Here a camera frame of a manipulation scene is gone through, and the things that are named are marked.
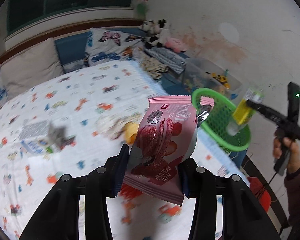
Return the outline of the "right hand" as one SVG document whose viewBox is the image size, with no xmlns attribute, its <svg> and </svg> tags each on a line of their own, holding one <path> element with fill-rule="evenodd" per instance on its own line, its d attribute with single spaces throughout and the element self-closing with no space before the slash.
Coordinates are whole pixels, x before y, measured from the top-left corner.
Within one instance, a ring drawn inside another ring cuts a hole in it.
<svg viewBox="0 0 300 240">
<path fill-rule="evenodd" d="M 300 168 L 300 150 L 299 145 L 285 137 L 280 141 L 278 138 L 273 142 L 273 157 L 279 159 L 282 155 L 281 145 L 285 145 L 290 150 L 290 158 L 287 164 L 287 173 L 293 174 Z"/>
</svg>

